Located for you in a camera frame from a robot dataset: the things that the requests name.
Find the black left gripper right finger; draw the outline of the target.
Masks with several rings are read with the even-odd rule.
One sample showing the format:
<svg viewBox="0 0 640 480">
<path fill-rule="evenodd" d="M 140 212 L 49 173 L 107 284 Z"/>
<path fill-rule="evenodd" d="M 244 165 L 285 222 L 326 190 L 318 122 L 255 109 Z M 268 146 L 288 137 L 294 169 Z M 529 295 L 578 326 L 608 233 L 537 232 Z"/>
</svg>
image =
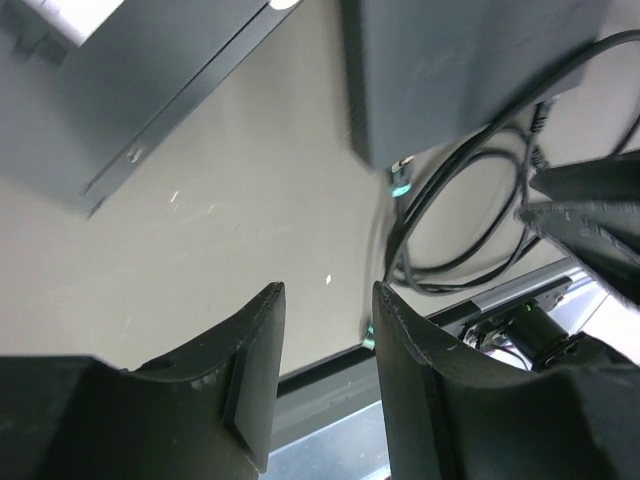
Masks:
<svg viewBox="0 0 640 480">
<path fill-rule="evenodd" d="M 526 371 L 466 345 L 390 287 L 373 288 L 376 361 L 395 479 L 635 479 L 639 369 L 582 335 Z"/>
</svg>

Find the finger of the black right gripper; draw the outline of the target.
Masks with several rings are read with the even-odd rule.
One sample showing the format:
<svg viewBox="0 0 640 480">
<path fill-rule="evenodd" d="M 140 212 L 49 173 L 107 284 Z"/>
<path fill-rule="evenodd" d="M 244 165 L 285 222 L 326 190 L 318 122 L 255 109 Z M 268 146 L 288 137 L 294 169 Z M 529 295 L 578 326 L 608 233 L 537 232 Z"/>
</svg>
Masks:
<svg viewBox="0 0 640 480">
<path fill-rule="evenodd" d="M 541 170 L 530 186 L 554 201 L 639 201 L 639 153 L 581 161 Z"/>
<path fill-rule="evenodd" d="M 639 204 L 535 202 L 516 217 L 628 308 L 639 309 Z"/>
</svg>

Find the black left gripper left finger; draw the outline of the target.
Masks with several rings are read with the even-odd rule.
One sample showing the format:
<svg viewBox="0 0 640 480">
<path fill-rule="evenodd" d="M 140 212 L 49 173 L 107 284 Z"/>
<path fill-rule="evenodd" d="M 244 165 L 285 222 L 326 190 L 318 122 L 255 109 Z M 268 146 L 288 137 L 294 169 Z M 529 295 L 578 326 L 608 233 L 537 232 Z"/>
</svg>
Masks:
<svg viewBox="0 0 640 480">
<path fill-rule="evenodd" d="M 271 445 L 285 287 L 135 370 L 1 360 L 5 479 L 255 479 Z"/>
</svg>

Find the black network switch plain top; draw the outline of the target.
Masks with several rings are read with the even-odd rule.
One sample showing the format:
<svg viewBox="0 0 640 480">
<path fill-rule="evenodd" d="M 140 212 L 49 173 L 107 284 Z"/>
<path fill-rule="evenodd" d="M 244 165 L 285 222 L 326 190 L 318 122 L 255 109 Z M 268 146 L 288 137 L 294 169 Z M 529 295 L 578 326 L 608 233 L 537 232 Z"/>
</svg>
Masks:
<svg viewBox="0 0 640 480">
<path fill-rule="evenodd" d="M 351 146 L 381 171 L 490 123 L 593 42 L 607 1 L 342 1 Z"/>
</svg>

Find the black switch with white label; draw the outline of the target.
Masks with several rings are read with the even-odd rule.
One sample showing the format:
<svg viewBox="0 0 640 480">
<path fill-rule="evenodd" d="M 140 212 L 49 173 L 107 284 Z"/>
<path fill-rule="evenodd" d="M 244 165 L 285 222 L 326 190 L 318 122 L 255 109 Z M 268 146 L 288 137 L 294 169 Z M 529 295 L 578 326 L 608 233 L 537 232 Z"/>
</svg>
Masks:
<svg viewBox="0 0 640 480">
<path fill-rule="evenodd" d="M 94 213 L 296 8 L 293 1 L 1 5 L 1 174 Z"/>
</svg>

